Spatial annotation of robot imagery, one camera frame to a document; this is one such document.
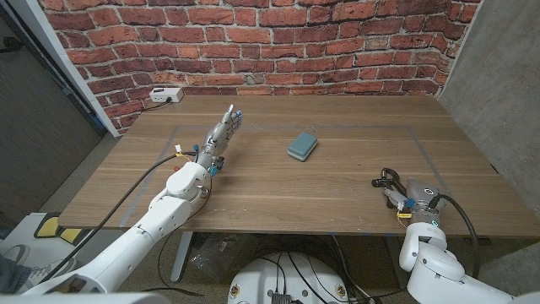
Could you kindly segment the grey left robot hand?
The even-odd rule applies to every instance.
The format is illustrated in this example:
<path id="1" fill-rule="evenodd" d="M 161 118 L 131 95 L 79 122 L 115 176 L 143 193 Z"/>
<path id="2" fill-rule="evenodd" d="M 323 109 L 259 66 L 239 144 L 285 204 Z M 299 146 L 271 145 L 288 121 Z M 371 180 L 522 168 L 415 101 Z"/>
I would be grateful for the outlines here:
<path id="1" fill-rule="evenodd" d="M 208 169 L 226 151 L 232 136 L 240 128 L 242 117 L 242 112 L 236 111 L 235 105 L 231 104 L 222 120 L 208 131 L 202 147 L 197 152 L 197 164 Z"/>

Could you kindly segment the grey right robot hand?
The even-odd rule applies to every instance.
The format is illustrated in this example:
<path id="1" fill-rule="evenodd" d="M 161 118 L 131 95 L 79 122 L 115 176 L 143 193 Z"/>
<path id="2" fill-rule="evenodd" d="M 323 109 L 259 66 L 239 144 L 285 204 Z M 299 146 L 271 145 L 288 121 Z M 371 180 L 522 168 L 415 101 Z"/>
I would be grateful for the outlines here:
<path id="1" fill-rule="evenodd" d="M 386 187 L 384 194 L 389 198 L 393 207 L 397 208 L 399 219 L 409 219 L 409 223 L 425 222 L 438 226 L 440 213 L 446 206 L 446 202 L 440 200 L 435 207 L 430 208 L 429 202 L 440 191 L 437 187 L 413 177 L 408 178 L 406 194 L 400 194 L 396 190 Z"/>

